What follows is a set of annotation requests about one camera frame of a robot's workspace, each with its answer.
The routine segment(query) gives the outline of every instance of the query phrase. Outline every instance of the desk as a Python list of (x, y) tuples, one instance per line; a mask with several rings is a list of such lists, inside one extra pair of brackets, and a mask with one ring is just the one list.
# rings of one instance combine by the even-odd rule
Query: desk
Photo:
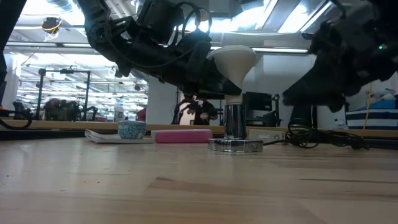
[(398, 152), (2, 142), (10, 223), (397, 223)]

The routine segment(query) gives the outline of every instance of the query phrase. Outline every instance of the round metal base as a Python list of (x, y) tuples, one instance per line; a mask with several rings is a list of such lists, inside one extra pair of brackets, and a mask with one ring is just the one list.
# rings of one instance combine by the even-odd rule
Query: round metal base
[(262, 152), (260, 140), (210, 139), (208, 148), (222, 152)]

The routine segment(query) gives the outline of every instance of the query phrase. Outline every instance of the blue striped box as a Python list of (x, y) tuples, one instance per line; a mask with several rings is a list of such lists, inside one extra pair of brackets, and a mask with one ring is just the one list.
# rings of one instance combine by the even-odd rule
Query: blue striped box
[[(349, 129), (363, 129), (366, 120), (366, 110), (346, 112)], [(398, 109), (369, 110), (366, 129), (398, 130)]]

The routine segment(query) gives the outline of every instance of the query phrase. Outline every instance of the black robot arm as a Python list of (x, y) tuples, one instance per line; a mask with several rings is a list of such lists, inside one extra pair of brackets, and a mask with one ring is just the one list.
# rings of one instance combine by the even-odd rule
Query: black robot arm
[[(202, 8), (189, 2), (147, 0), (135, 21), (131, 16), (112, 19), (105, 0), (78, 2), (86, 18), (88, 42), (108, 60), (116, 62), (124, 76), (135, 68), (191, 95), (203, 93), (223, 98), (223, 95), (241, 93), (240, 88), (217, 70), (214, 60), (207, 59), (211, 47), (209, 32), (196, 29), (185, 35), (189, 17), (193, 14), (200, 17)], [(186, 19), (181, 9), (183, 4), (193, 7)], [(166, 46), (174, 29), (182, 24), (180, 42), (177, 44), (175, 35), (173, 42)]]
[[(332, 0), (341, 8), (338, 0)], [(286, 105), (327, 105), (339, 111), (347, 96), (398, 70), (398, 1), (371, 0), (338, 19), (325, 21), (314, 34), (313, 68), (283, 94)]]

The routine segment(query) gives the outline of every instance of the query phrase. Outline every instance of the small bowl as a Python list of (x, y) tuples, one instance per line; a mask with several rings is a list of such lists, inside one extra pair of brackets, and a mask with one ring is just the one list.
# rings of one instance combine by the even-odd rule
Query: small bowl
[(142, 139), (147, 125), (141, 121), (119, 121), (118, 134), (122, 139)]

